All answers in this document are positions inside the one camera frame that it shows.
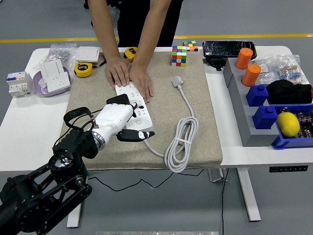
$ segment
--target hand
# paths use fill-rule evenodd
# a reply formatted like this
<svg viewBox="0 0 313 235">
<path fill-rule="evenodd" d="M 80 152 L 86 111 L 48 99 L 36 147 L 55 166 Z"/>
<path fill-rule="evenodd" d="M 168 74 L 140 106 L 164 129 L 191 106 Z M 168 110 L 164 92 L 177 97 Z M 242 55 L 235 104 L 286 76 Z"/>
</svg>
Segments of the hand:
<svg viewBox="0 0 313 235">
<path fill-rule="evenodd" d="M 129 84 L 130 67 L 130 63 L 121 57 L 114 57 L 107 62 L 106 75 L 113 88 L 116 85 L 125 87 Z"/>
<path fill-rule="evenodd" d="M 145 103 L 149 103 L 150 97 L 153 96 L 153 90 L 150 77 L 145 69 L 132 65 L 131 69 L 129 70 L 129 78 L 137 87 Z"/>
</svg>

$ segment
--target power outlet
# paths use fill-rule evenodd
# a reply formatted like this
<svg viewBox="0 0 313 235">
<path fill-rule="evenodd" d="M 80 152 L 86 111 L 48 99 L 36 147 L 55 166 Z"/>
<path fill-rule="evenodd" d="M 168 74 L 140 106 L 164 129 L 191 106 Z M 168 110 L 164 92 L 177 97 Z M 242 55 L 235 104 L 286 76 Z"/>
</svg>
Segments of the power outlet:
<svg viewBox="0 0 313 235">
<path fill-rule="evenodd" d="M 54 91 L 58 91 L 58 90 L 62 90 L 67 87 L 70 87 L 70 82 L 69 82 L 67 72 L 63 72 L 54 77 L 48 77 L 47 86 L 48 86 L 48 92 L 54 92 Z"/>
<path fill-rule="evenodd" d="M 135 109 L 136 117 L 131 117 L 131 119 L 126 123 L 126 128 L 138 131 L 152 131 L 153 125 L 147 106 L 135 84 L 130 82 L 126 87 L 116 86 L 115 90 L 117 95 L 126 94 L 130 103 L 137 103 L 139 107 Z"/>
<path fill-rule="evenodd" d="M 294 172 L 294 171 L 307 171 L 308 165 L 292 165 L 292 166 L 271 166 L 270 173 L 273 172 Z"/>
</svg>

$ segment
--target power plug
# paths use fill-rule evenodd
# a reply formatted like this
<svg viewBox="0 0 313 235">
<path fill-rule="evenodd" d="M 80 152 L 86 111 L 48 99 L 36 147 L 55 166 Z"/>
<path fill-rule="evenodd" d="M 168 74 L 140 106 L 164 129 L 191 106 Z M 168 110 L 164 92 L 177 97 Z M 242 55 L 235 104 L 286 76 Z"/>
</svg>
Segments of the power plug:
<svg viewBox="0 0 313 235">
<path fill-rule="evenodd" d="M 173 86 L 174 87 L 179 87 L 180 85 L 182 85 L 184 82 L 182 81 L 181 77 L 179 76 L 175 76 L 172 80 Z"/>
</svg>

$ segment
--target tape measure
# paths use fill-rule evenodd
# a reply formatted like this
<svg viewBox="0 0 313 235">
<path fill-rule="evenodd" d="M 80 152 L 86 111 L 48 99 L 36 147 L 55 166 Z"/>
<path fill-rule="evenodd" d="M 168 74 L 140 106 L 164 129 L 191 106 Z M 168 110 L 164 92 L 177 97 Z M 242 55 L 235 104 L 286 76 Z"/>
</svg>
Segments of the tape measure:
<svg viewBox="0 0 313 235">
<path fill-rule="evenodd" d="M 92 63 L 76 63 L 74 74 L 78 77 L 88 77 L 92 74 Z"/>
<path fill-rule="evenodd" d="M 135 58 L 137 49 L 138 48 L 136 48 L 136 47 L 127 48 L 124 52 L 124 58 L 127 59 L 130 63 L 132 63 L 134 58 Z"/>
</svg>

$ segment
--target gray floor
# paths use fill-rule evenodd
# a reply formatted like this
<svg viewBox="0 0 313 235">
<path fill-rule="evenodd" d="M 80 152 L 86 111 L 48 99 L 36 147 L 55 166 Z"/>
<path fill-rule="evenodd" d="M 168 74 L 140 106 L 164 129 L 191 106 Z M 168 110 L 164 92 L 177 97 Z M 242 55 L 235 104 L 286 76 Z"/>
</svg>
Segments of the gray floor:
<svg viewBox="0 0 313 235">
<path fill-rule="evenodd" d="M 0 39 L 94 37 L 89 11 L 81 0 L 3 0 L 0 4 Z M 176 35 L 313 33 L 311 1 L 296 3 L 271 0 L 185 0 Z M 114 25 L 118 12 L 111 10 Z M 198 43 L 210 38 L 197 39 Z M 313 77 L 311 37 L 236 38 L 252 40 L 257 46 L 287 46 L 300 55 L 309 81 Z M 0 43 L 0 120 L 11 101 L 5 78 L 24 70 L 33 50 L 51 43 Z M 94 41 L 78 46 L 98 45 Z M 199 170 L 189 170 L 195 174 Z M 229 171 L 224 192 L 225 235 L 307 235 L 313 231 L 312 178 L 307 172 L 269 173 L 267 167 L 251 168 L 251 182 L 262 221 L 248 221 L 244 198 L 235 169 Z M 9 176 L 0 174 L 0 186 Z M 169 171 L 91 172 L 115 189 L 143 178 L 158 185 Z M 222 184 L 208 181 L 207 172 L 198 177 L 173 175 L 158 189 L 147 184 L 113 192 L 96 180 L 89 182 L 92 195 L 83 205 L 78 229 L 66 229 L 63 220 L 49 234 L 94 235 L 96 231 L 219 231 L 222 233 Z"/>
</svg>

